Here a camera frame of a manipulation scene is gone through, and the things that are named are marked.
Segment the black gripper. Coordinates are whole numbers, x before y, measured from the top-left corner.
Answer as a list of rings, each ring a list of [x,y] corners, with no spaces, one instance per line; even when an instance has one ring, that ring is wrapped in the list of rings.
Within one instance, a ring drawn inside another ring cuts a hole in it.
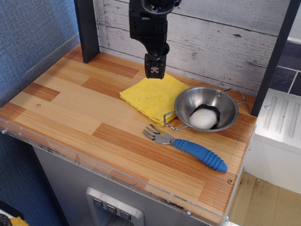
[[[130,37],[140,41],[148,54],[144,56],[144,69],[148,79],[163,79],[166,69],[168,0],[131,0],[129,2]],[[155,60],[155,75],[152,72]]]

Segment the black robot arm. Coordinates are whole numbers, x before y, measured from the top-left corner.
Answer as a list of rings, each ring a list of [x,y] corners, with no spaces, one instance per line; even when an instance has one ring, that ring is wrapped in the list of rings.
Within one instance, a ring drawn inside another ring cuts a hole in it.
[[[167,40],[167,14],[177,7],[179,0],[131,0],[129,2],[130,37],[141,42],[147,50],[144,57],[148,79],[163,79]]]

